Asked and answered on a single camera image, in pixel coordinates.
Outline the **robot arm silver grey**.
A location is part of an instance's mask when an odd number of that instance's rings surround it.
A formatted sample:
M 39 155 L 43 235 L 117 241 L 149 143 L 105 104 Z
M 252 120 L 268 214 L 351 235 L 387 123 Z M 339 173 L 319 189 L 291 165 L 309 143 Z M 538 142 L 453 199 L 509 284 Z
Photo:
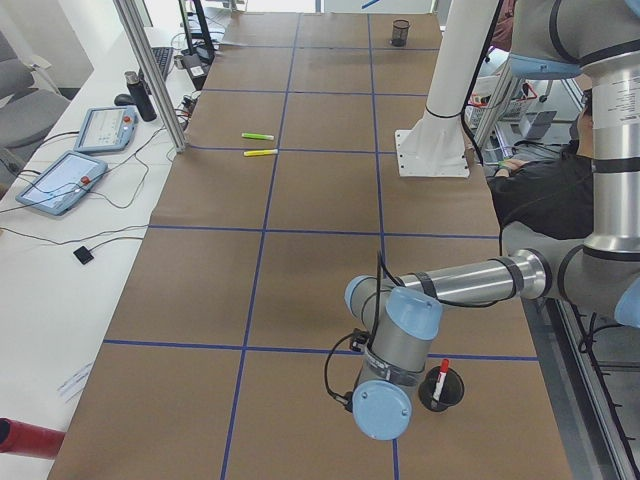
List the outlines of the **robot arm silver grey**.
M 593 229 L 559 240 L 514 223 L 505 230 L 502 256 L 399 277 L 354 278 L 345 302 L 365 326 L 368 345 L 347 407 L 373 439 L 392 440 L 407 429 L 411 398 L 447 307 L 551 297 L 625 326 L 639 323 L 638 3 L 520 1 L 509 66 L 524 79 L 591 79 Z

